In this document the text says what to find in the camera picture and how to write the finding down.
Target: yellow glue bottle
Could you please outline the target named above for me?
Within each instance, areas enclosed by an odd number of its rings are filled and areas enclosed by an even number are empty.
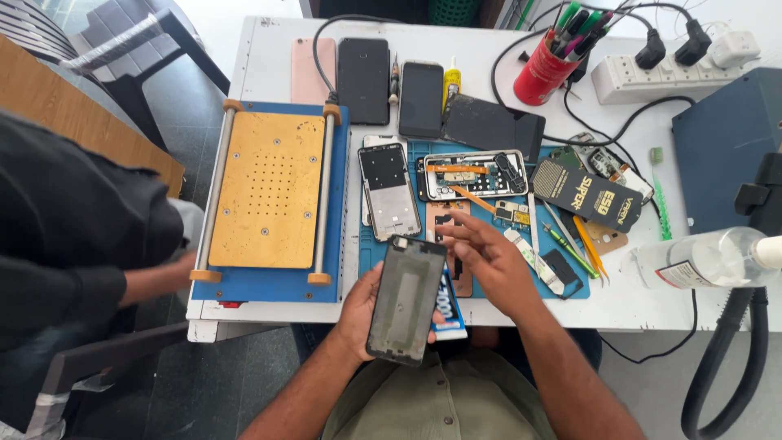
[[[450,69],[443,75],[443,110],[448,96],[461,91],[461,72],[456,68],[456,57],[450,58]]]

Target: person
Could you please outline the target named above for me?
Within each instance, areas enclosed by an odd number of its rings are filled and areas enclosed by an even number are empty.
[[[427,351],[418,368],[377,359],[353,377],[372,360],[364,346],[381,263],[356,282],[337,324],[241,440],[645,438],[538,293],[518,288],[532,280],[513,243],[477,218],[451,215],[461,225],[439,225],[437,232],[486,299],[516,325],[536,388],[504,357],[474,347],[458,354]],[[492,333],[485,330],[480,333]],[[315,342],[314,334],[303,336]],[[482,344],[491,339],[482,336]]]
[[[156,177],[0,112],[0,438],[27,429],[57,352],[190,285],[203,211]]]

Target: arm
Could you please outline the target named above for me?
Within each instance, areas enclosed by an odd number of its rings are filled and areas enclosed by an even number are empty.
[[[66,321],[100,321],[118,308],[176,291],[190,284],[195,255],[151,269],[113,266],[54,269],[0,255],[0,322],[25,334]]]
[[[627,408],[608,390],[540,299],[516,246],[491,225],[459,211],[462,226],[437,226],[472,270],[486,298],[518,327],[549,423],[561,439],[642,439]]]
[[[332,331],[239,440],[317,438],[359,365]]]
[[[382,262],[353,285],[334,329],[239,440],[318,437],[350,378],[363,361],[374,359],[367,354],[366,343],[381,271]],[[445,322],[439,312],[432,319]],[[428,342],[434,341],[430,330]]]

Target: green marker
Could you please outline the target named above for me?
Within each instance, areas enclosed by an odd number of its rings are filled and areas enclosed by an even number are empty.
[[[577,12],[579,12],[579,9],[581,9],[581,3],[570,2],[568,8],[559,16],[559,21],[556,26],[554,26],[555,34],[559,35],[562,33],[562,30],[565,29],[565,25]]]
[[[579,27],[578,35],[584,35],[587,32],[589,32],[589,29],[591,29],[592,26],[594,26],[594,24],[597,23],[597,21],[600,19],[602,15],[603,14],[600,11],[593,11],[586,19],[584,24],[582,24],[581,27]]]
[[[576,251],[573,250],[572,246],[570,246],[570,244],[567,241],[565,241],[564,238],[562,238],[559,234],[556,233],[556,231],[554,231],[551,228],[551,225],[549,225],[548,223],[544,223],[543,224],[543,230],[548,232],[549,234],[551,234],[551,238],[553,238],[554,241],[557,242],[558,245],[562,246],[566,251],[568,251],[568,253],[571,256],[573,256],[576,259],[576,261],[581,265],[581,267],[583,267],[584,270],[586,270],[586,273],[589,274],[589,277],[592,280],[596,280],[596,279],[600,278],[600,273],[598,271],[592,269],[592,266],[589,263],[587,263],[586,261],[584,261],[584,259],[581,258],[576,253]]]

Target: bottle label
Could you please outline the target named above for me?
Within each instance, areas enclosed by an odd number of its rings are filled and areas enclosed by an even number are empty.
[[[684,260],[681,263],[670,265],[662,269],[655,270],[657,276],[662,278],[663,281],[674,286],[677,289],[688,289],[692,287],[719,287],[716,284],[710,283],[706,278],[701,276],[695,267],[690,263],[690,260]]]

